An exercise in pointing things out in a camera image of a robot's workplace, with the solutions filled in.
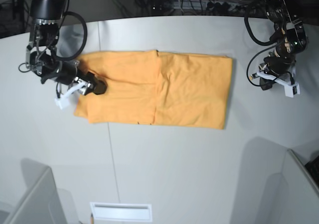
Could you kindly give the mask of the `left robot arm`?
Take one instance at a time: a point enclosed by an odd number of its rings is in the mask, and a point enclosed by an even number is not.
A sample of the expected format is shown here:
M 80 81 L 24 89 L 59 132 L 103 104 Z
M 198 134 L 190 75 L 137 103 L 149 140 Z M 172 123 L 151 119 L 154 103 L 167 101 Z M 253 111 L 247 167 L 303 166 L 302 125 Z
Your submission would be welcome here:
M 274 24 L 274 34 L 269 38 L 275 43 L 274 51 L 264 58 L 259 65 L 261 76 L 254 74 L 252 79 L 259 77 L 259 87 L 269 90 L 279 80 L 288 80 L 292 85 L 293 94 L 296 87 L 296 55 L 307 46 L 307 36 L 301 20 L 300 8 L 294 0 L 259 0 L 264 3 L 266 17 Z

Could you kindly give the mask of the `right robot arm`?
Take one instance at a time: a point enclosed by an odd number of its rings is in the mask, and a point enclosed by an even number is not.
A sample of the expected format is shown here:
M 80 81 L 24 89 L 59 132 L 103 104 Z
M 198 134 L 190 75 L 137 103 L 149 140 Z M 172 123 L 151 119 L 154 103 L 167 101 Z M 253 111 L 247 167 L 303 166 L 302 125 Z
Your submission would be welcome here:
M 107 84 L 93 73 L 78 68 L 80 62 L 77 58 L 86 46 L 88 28 L 81 15 L 69 10 L 69 3 L 70 0 L 31 0 L 32 25 L 26 47 L 26 70 L 40 77 L 42 84 L 52 80 L 57 85 L 67 85 L 69 88 L 78 85 L 77 91 L 84 96 L 90 93 L 102 95 L 107 90 Z M 67 16 L 81 23 L 83 40 L 73 55 L 61 57 L 57 55 L 56 45 Z

